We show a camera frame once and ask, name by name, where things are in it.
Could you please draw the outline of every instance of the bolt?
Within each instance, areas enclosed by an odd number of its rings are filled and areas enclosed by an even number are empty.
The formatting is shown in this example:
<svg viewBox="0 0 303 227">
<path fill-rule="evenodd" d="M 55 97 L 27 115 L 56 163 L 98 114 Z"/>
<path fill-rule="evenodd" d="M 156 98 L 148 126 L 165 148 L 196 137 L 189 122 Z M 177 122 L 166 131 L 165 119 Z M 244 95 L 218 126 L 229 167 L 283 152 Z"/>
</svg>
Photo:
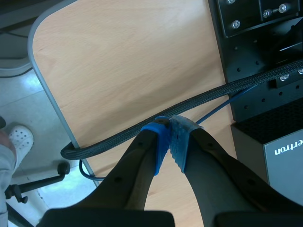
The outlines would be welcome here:
<svg viewBox="0 0 303 227">
<path fill-rule="evenodd" d="M 269 15 L 270 15 L 270 13 L 269 13 L 268 10 L 265 10 L 265 11 L 263 12 L 263 17 L 264 17 L 264 18 L 269 17 Z"/>
<path fill-rule="evenodd" d="M 237 29 L 237 28 L 239 28 L 240 27 L 240 21 L 238 21 L 238 20 L 235 20 L 233 23 L 232 23 L 232 28 L 233 29 Z"/>
<path fill-rule="evenodd" d="M 287 80 L 289 78 L 289 74 L 287 74 L 287 75 L 285 75 L 285 76 L 281 76 L 280 77 L 280 80 L 281 81 L 285 81 L 285 80 Z"/>
<path fill-rule="evenodd" d="M 285 4 L 281 4 L 279 6 L 279 13 L 285 13 L 287 11 L 287 6 Z"/>
</svg>

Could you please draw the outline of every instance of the blue rubber fingertip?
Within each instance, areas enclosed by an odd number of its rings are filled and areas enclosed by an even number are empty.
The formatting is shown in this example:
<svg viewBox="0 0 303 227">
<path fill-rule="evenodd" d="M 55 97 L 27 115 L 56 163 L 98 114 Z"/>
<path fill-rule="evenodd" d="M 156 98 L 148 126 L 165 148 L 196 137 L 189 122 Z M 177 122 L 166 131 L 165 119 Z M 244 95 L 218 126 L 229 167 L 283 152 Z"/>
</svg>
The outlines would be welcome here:
<svg viewBox="0 0 303 227">
<path fill-rule="evenodd" d="M 169 120 L 168 117 L 157 117 L 157 119 L 164 119 Z M 171 131 L 171 125 L 169 124 L 169 127 L 166 127 L 164 124 L 151 122 L 141 128 L 141 131 L 143 130 L 151 130 L 158 134 L 158 144 L 157 144 L 157 155 L 156 155 L 156 173 L 155 176 L 158 175 L 160 171 L 160 167 L 162 165 L 162 162 L 164 160 L 164 157 L 169 149 L 170 145 L 170 131 Z"/>
<path fill-rule="evenodd" d="M 181 172 L 184 173 L 190 133 L 202 127 L 186 117 L 177 115 L 172 116 L 170 124 L 172 128 L 170 152 Z"/>
</svg>

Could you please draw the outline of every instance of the chair leg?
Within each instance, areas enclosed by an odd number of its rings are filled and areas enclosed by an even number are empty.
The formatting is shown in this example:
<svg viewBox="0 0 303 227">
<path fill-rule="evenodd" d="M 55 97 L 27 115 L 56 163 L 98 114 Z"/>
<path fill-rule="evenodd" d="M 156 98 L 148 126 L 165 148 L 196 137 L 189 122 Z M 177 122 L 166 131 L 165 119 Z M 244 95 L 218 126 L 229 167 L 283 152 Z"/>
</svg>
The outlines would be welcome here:
<svg viewBox="0 0 303 227">
<path fill-rule="evenodd" d="M 12 196 L 15 196 L 18 202 L 27 203 L 27 196 L 22 197 L 22 193 L 60 182 L 65 178 L 65 175 L 70 173 L 70 169 L 71 167 L 68 162 L 60 163 L 57 168 L 59 176 L 54 176 L 30 183 L 24 183 L 21 185 L 10 185 L 5 191 L 5 197 L 6 199 L 10 199 Z"/>
</svg>

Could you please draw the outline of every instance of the tiled floor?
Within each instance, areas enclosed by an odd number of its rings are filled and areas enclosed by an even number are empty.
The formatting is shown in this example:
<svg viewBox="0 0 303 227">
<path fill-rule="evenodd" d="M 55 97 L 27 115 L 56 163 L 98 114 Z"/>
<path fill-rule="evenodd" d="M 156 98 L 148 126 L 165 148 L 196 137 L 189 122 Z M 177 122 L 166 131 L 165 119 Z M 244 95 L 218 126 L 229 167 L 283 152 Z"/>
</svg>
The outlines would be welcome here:
<svg viewBox="0 0 303 227">
<path fill-rule="evenodd" d="M 13 175 L 12 183 L 27 183 L 57 175 L 57 165 L 64 159 L 60 150 L 70 142 L 60 120 L 33 71 L 11 78 L 0 79 L 0 116 L 7 123 L 4 130 L 16 124 L 27 126 L 34 135 L 34 146 Z M 33 225 L 46 210 L 75 204 L 96 187 L 81 176 L 78 161 L 69 161 L 71 172 L 53 185 L 26 193 L 27 204 L 8 203 Z"/>
</svg>

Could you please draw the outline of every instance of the black panel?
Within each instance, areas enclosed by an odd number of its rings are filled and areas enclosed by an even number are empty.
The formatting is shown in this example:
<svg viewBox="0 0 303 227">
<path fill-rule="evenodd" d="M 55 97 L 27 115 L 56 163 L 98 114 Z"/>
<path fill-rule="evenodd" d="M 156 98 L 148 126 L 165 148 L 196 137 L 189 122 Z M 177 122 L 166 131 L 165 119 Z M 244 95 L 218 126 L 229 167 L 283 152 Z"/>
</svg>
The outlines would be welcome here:
<svg viewBox="0 0 303 227">
<path fill-rule="evenodd" d="M 303 17 L 298 0 L 288 0 L 288 11 L 264 20 L 262 12 L 280 0 L 209 0 L 226 82 L 265 72 L 301 58 Z M 231 21 L 241 26 L 232 29 Z M 240 122 L 303 97 L 303 75 L 295 72 L 285 81 L 260 85 L 231 104 Z"/>
</svg>

